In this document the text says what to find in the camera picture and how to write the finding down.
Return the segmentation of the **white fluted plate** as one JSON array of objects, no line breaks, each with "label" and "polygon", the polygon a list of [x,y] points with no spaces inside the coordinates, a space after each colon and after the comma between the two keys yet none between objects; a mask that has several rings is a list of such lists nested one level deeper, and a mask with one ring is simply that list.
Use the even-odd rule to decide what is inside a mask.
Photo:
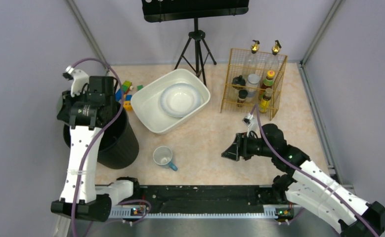
[{"label": "white fluted plate", "polygon": [[201,94],[197,88],[187,83],[176,83],[161,94],[160,107],[169,116],[183,118],[201,105]]}]

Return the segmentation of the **small yellow oil bottle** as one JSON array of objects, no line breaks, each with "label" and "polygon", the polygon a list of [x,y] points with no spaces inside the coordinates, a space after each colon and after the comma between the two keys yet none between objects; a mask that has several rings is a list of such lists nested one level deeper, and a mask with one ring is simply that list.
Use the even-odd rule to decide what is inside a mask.
[{"label": "small yellow oil bottle", "polygon": [[261,97],[260,104],[259,104],[259,112],[260,113],[266,113],[269,107],[270,100],[273,95],[273,89],[267,88]]}]

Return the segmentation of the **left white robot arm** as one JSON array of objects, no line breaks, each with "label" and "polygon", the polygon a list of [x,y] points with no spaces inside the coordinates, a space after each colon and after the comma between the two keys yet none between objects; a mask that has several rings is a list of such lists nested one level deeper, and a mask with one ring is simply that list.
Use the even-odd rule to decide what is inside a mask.
[{"label": "left white robot arm", "polygon": [[98,164],[123,169],[138,156],[139,143],[125,109],[115,98],[114,77],[90,76],[75,91],[62,93],[57,119],[65,123],[70,148],[64,188],[51,212],[86,221],[105,222],[111,208],[133,195],[135,178],[119,178],[107,186],[95,184]]}]

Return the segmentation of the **small black spice shaker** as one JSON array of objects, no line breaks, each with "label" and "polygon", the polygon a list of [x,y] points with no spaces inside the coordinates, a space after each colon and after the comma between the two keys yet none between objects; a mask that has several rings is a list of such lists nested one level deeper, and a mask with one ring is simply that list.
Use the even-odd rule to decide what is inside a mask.
[{"label": "small black spice shaker", "polygon": [[248,96],[248,91],[245,90],[245,89],[240,89],[238,91],[236,106],[237,107],[242,107],[244,102],[246,101],[247,96]]}]

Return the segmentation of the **clear glass oil bottle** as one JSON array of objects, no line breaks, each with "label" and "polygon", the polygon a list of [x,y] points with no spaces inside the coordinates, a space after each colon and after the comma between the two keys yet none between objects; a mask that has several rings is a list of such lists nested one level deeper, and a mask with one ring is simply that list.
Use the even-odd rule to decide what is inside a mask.
[{"label": "clear glass oil bottle", "polygon": [[254,74],[258,65],[257,52],[259,51],[260,41],[253,40],[250,53],[246,56],[243,65],[242,76],[247,79],[250,74]]}]

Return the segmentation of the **glass bottle brown liquid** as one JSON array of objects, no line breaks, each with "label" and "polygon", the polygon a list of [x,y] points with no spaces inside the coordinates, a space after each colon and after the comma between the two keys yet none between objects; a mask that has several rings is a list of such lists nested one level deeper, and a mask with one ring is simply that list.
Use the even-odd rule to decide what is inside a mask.
[{"label": "glass bottle brown liquid", "polygon": [[281,48],[282,48],[282,46],[281,46],[279,40],[276,40],[275,44],[271,48],[271,54],[269,55],[269,57],[267,58],[267,61],[265,63],[266,73],[268,71],[274,71],[275,74],[278,73],[278,70],[280,68],[280,66],[279,66],[279,53],[281,51]]}]

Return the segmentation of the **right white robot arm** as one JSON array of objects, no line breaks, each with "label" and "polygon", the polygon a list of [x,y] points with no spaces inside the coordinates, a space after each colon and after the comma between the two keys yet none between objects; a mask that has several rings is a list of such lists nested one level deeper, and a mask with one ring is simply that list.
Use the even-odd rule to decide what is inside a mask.
[{"label": "right white robot arm", "polygon": [[385,207],[369,203],[324,173],[309,156],[287,143],[277,125],[255,132],[237,133],[234,142],[221,156],[233,161],[253,156],[271,158],[284,175],[272,187],[281,198],[300,205],[328,223],[342,237],[379,237],[385,231]]}]

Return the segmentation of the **black lid glass jar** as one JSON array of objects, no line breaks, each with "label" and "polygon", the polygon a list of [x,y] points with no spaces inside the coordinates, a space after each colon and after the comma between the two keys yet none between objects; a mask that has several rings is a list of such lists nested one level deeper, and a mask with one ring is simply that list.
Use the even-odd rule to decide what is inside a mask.
[{"label": "black lid glass jar", "polygon": [[243,78],[242,75],[238,75],[232,79],[231,84],[232,84],[232,90],[230,93],[230,98],[232,100],[236,100],[238,96],[238,91],[240,89],[244,89],[244,87],[246,86],[246,80]]}]

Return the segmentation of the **silver lid blue label jar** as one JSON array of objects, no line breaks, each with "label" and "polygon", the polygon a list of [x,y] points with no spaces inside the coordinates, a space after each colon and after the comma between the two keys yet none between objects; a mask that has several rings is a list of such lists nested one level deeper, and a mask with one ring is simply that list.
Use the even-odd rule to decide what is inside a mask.
[{"label": "silver lid blue label jar", "polygon": [[260,84],[260,76],[257,74],[249,74],[246,79],[247,98],[251,99],[255,96]]}]

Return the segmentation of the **red sauce bottle yellow cap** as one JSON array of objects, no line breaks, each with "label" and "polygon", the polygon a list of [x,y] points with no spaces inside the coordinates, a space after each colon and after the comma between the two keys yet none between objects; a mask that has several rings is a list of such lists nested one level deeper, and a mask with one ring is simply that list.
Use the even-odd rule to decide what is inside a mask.
[{"label": "red sauce bottle yellow cap", "polygon": [[259,96],[258,96],[259,100],[262,99],[264,93],[268,88],[273,87],[274,79],[275,79],[275,72],[273,70],[268,70],[260,86],[261,91],[259,92]]}]

